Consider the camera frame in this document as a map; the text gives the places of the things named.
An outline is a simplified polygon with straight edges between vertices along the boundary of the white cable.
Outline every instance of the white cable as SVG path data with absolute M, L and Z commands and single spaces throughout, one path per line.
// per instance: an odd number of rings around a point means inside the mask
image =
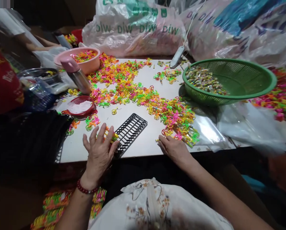
M 190 26 L 189 26 L 189 29 L 188 29 L 188 32 L 187 32 L 187 35 L 186 35 L 186 37 L 185 37 L 185 40 L 184 40 L 184 43 L 183 43 L 182 46 L 184 46 L 186 40 L 188 39 L 188 34 L 189 34 L 189 31 L 190 31 L 190 28 L 191 28 L 191 25 L 192 25 L 192 22 L 193 22 L 194 18 L 195 18 L 195 17 L 193 16 L 193 18 L 192 18 L 192 20 L 191 20 L 191 23 L 190 23 Z

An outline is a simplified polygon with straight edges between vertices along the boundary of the white shirt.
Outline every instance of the white shirt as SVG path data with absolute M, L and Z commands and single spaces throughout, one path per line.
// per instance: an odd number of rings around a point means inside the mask
M 224 217 L 179 186 L 153 178 L 121 191 L 90 221 L 89 230 L 233 230 Z
M 18 17 L 13 9 L 0 8 L 0 32 L 8 37 L 14 37 L 19 34 L 25 34 L 29 40 L 38 47 L 44 47 L 30 33 L 30 28 Z

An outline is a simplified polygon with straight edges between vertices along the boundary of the pink thermos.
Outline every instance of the pink thermos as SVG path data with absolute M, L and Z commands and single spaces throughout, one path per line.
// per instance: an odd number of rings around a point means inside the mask
M 72 57 L 61 58 L 61 64 L 66 70 L 68 76 L 77 85 L 82 94 L 89 95 L 91 93 L 91 84 L 77 62 Z

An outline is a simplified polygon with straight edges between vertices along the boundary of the metal bowl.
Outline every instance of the metal bowl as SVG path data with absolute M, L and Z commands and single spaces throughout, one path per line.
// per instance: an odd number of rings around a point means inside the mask
M 53 72 L 53 75 L 45 77 L 47 71 Z M 37 78 L 43 80 L 44 82 L 46 82 L 48 85 L 52 85 L 55 83 L 62 82 L 59 79 L 59 71 L 57 69 L 53 69 L 53 68 L 34 68 L 34 69 L 23 70 L 17 74 L 17 77 L 18 78 L 21 78 L 21 77 L 37 77 Z

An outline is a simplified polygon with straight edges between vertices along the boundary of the woman's left hand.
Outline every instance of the woman's left hand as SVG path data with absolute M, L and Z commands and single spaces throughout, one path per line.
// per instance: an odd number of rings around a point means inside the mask
M 83 134 L 83 145 L 88 151 L 89 156 L 86 170 L 82 175 L 80 182 L 82 187 L 88 190 L 93 190 L 97 187 L 99 179 L 112 161 L 114 152 L 119 143 L 119 141 L 115 141 L 110 148 L 114 127 L 111 126 L 109 133 L 104 140 L 105 128 L 106 123 L 101 126 L 97 139 L 96 134 L 99 126 L 92 131 L 89 141 L 87 140 L 87 136 Z

